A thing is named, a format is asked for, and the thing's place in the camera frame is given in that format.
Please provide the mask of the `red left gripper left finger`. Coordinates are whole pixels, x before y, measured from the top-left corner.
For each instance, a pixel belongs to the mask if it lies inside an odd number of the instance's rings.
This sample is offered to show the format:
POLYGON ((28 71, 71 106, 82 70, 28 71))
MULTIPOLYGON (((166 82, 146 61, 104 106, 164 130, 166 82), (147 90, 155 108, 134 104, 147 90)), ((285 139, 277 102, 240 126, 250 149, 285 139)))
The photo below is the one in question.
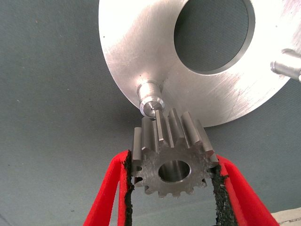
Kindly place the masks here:
POLYGON ((83 225, 108 226, 110 224, 117 189, 119 190, 117 225, 132 225, 131 194, 134 185, 131 182, 131 157, 130 150, 122 151, 113 157, 83 225))

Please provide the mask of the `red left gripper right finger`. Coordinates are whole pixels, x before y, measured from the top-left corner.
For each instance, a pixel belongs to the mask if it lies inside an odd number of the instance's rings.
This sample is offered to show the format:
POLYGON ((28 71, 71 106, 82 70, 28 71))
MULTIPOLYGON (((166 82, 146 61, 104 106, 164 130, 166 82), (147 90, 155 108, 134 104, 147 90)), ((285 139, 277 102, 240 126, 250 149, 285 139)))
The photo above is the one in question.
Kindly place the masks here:
POLYGON ((225 157, 216 156, 212 184, 217 226, 278 226, 265 204, 238 167, 225 157))

